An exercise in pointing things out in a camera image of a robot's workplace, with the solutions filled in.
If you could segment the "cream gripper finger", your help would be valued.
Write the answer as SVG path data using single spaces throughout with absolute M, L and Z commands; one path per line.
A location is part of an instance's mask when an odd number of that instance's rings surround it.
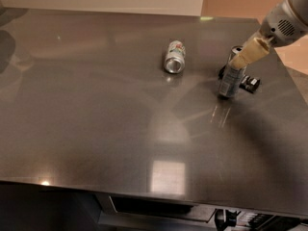
M 246 42 L 243 49 L 233 57 L 230 65 L 236 69 L 242 69 L 266 57 L 269 51 L 270 45 L 265 39 L 251 38 Z

